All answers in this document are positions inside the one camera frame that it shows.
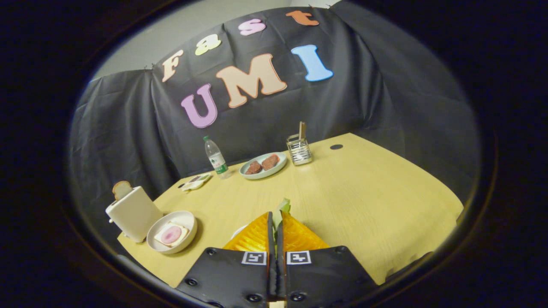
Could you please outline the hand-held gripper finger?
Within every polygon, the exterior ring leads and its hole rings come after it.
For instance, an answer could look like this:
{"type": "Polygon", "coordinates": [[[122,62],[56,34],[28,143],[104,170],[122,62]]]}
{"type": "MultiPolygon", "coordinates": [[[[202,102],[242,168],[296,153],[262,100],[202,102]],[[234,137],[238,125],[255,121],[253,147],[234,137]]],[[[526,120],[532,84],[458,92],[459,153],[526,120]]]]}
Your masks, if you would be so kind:
{"type": "Polygon", "coordinates": [[[176,287],[203,306],[267,307],[276,297],[277,265],[272,213],[266,213],[264,251],[208,247],[176,287]]]}
{"type": "Polygon", "coordinates": [[[276,294],[286,308],[354,308],[378,288],[346,246],[313,249],[284,213],[277,228],[276,294]]]}

